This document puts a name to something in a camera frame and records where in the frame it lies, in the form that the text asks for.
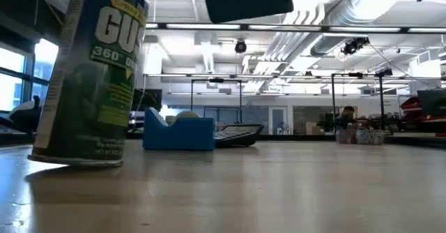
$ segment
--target cable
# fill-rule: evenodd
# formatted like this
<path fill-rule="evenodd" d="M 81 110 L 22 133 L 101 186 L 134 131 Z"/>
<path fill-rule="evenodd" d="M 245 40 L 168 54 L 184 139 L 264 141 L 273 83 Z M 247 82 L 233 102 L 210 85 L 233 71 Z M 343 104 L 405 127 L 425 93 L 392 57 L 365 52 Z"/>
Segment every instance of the cable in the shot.
<path fill-rule="evenodd" d="M 388 62 L 389 65 L 391 65 L 392 67 L 396 68 L 398 71 L 404 73 L 404 74 L 407 75 L 410 79 L 415 80 L 415 81 L 418 81 L 418 82 L 420 82 L 420 83 L 423 83 L 423 84 L 427 85 L 428 87 L 433 87 L 433 88 L 435 88 L 435 89 L 440 89 L 440 90 L 442 90 L 442 91 L 446 91 L 446 89 L 443 89 L 443 88 L 438 87 L 438 86 L 436 86 L 436 85 L 428 84 L 428 83 L 423 82 L 423 81 L 421 81 L 421 80 L 419 80 L 419 79 L 417 79 L 417 78 L 415 78 L 415 77 L 413 77 L 413 76 L 408 75 L 404 70 L 402 70 L 401 68 L 399 68 L 398 66 L 396 66 L 393 62 L 391 62 L 390 60 L 388 60 L 388 59 L 384 56 L 384 54 L 382 54 L 381 52 L 379 52 L 379 51 L 378 51 L 378 50 L 377 50 L 377 49 L 376 49 L 370 42 L 369 42 L 369 45 L 371 46 L 371 48 L 373 48 L 373 49 L 375 50 L 376 53 L 379 54 L 379 56 L 381 56 L 384 60 L 386 60 L 386 62 Z"/>
<path fill-rule="evenodd" d="M 144 85 L 143 85 L 143 87 L 142 87 L 141 98 L 139 99 L 139 103 L 138 103 L 136 112 L 138 112 L 138 111 L 139 111 L 139 108 L 141 107 L 142 99 L 143 99 L 143 97 L 144 97 L 144 93 L 145 93 L 145 91 L 146 91 L 146 80 L 147 80 L 147 77 L 146 77 L 146 76 L 147 76 L 147 75 L 145 75 L 145 74 L 142 75 L 142 77 L 144 78 Z"/>
<path fill-rule="evenodd" d="M 344 74 L 346 73 L 346 61 L 344 61 Z M 346 78 L 342 77 L 342 107 L 344 106 L 344 100 L 346 95 Z"/>

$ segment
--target fluorescent light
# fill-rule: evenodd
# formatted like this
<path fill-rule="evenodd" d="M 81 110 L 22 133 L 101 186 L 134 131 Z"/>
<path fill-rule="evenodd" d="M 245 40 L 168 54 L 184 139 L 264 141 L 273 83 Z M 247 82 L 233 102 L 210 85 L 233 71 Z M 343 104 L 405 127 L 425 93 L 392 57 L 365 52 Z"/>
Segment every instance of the fluorescent light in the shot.
<path fill-rule="evenodd" d="M 219 75 L 219 74 L 192 74 L 191 77 L 230 77 L 230 75 Z"/>
<path fill-rule="evenodd" d="M 281 24 L 250 24 L 248 29 L 250 30 L 256 30 L 256 31 L 320 31 L 321 27 L 319 26 L 298 26 L 298 25 L 281 25 Z"/>
<path fill-rule="evenodd" d="M 236 75 L 236 77 L 247 77 L 247 78 L 272 78 L 272 75 Z"/>
<path fill-rule="evenodd" d="M 167 24 L 168 29 L 221 29 L 239 30 L 239 24 Z"/>
<path fill-rule="evenodd" d="M 346 31 L 346 32 L 399 32 L 399 27 L 330 27 L 330 31 Z"/>
<path fill-rule="evenodd" d="M 305 79 L 308 77 L 310 77 L 310 76 L 283 76 L 283 75 L 281 75 L 278 78 L 281 78 L 281 79 Z"/>
<path fill-rule="evenodd" d="M 149 77 L 186 77 L 186 74 L 180 73 L 163 73 L 163 74 L 147 74 Z"/>
<path fill-rule="evenodd" d="M 410 28 L 409 31 L 412 32 L 420 32 L 420 33 L 446 33 L 446 28 Z"/>
<path fill-rule="evenodd" d="M 158 24 L 146 24 L 146 29 L 156 29 L 158 28 Z"/>
<path fill-rule="evenodd" d="M 284 96 L 285 93 L 260 93 L 261 96 Z"/>
<path fill-rule="evenodd" d="M 184 93 L 184 92 L 179 92 L 179 93 L 168 93 L 168 94 L 172 94 L 172 95 L 190 95 L 190 93 Z"/>
<path fill-rule="evenodd" d="M 227 93 L 198 93 L 199 95 L 228 95 Z"/>
<path fill-rule="evenodd" d="M 353 38 L 367 38 L 365 33 L 324 33 L 325 37 L 353 37 Z"/>

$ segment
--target red machine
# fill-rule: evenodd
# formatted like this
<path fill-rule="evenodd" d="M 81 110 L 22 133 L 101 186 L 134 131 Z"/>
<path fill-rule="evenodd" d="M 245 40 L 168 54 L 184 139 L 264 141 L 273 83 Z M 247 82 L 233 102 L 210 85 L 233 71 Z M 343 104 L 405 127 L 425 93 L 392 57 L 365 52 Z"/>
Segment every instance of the red machine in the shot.
<path fill-rule="evenodd" d="M 402 130 L 446 133 L 446 91 L 418 91 L 418 96 L 410 97 L 402 105 Z"/>

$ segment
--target green label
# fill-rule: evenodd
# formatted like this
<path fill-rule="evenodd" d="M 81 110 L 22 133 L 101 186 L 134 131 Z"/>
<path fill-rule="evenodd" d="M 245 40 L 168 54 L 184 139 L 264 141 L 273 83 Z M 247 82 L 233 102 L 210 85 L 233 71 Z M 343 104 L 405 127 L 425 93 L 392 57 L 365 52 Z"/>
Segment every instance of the green label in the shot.
<path fill-rule="evenodd" d="M 144 35 L 141 11 L 124 0 L 111 0 L 100 9 L 90 60 L 109 65 L 109 83 L 98 121 L 128 126 L 132 104 L 134 70 L 138 63 L 139 41 Z"/>

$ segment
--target ceiling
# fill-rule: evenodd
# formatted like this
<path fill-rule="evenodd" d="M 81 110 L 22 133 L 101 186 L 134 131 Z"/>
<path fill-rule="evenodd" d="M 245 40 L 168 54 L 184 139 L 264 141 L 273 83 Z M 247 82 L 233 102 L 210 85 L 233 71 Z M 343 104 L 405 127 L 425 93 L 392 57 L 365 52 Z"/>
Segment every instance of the ceiling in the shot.
<path fill-rule="evenodd" d="M 366 22 L 359 22 L 368 26 L 391 26 L 391 27 L 445 27 L 446 15 L 439 14 L 446 11 L 446 0 L 395 0 L 389 7 L 384 4 L 390 0 L 375 0 L 360 7 L 360 1 L 355 1 L 357 7 L 355 16 L 365 17 L 365 13 L 373 15 L 381 10 L 373 19 Z M 349 24 L 347 20 L 343 22 L 333 21 L 339 13 L 344 14 L 340 9 L 348 7 L 348 0 L 293 0 L 295 11 L 293 13 L 273 15 L 267 17 L 254 18 L 250 20 L 239 20 L 237 23 L 248 24 L 328 24 L 343 25 Z M 209 16 L 205 0 L 150 0 L 150 11 L 148 22 L 164 23 L 209 23 Z M 211 37 L 213 45 L 211 57 L 213 59 L 213 73 L 224 74 L 265 74 L 279 73 L 280 75 L 299 75 L 310 70 L 313 75 L 330 75 L 340 72 L 374 72 L 380 66 L 388 66 L 386 60 L 392 61 L 404 72 L 394 70 L 395 75 L 404 75 L 408 70 L 408 60 L 413 59 L 418 54 L 430 51 L 432 57 L 436 58 L 438 50 L 442 46 L 439 35 L 410 35 L 410 34 L 369 34 L 370 43 L 381 53 L 376 52 L 370 45 L 354 55 L 348 56 L 347 60 L 336 59 L 339 49 L 345 41 L 352 40 L 347 37 L 344 42 L 339 43 L 339 49 L 332 48 L 330 52 L 322 55 L 321 58 L 311 57 L 305 52 L 311 48 L 314 34 L 302 33 L 295 36 L 293 33 L 273 33 L 261 31 L 147 31 L 146 35 L 157 36 L 159 44 L 168 54 L 162 61 L 163 73 L 205 73 L 203 49 L 199 45 L 200 36 Z M 237 54 L 234 51 L 236 41 L 245 40 L 247 51 L 244 54 Z M 248 70 L 244 70 L 243 59 L 246 56 L 256 56 L 264 58 L 275 58 L 274 61 L 281 63 L 271 63 L 275 68 L 268 68 L 260 71 L 258 65 L 261 62 L 256 59 L 249 60 Z M 182 84 L 189 82 L 184 78 L 169 78 L 162 80 L 170 84 Z M 299 87 L 297 80 L 287 80 L 287 84 Z"/>

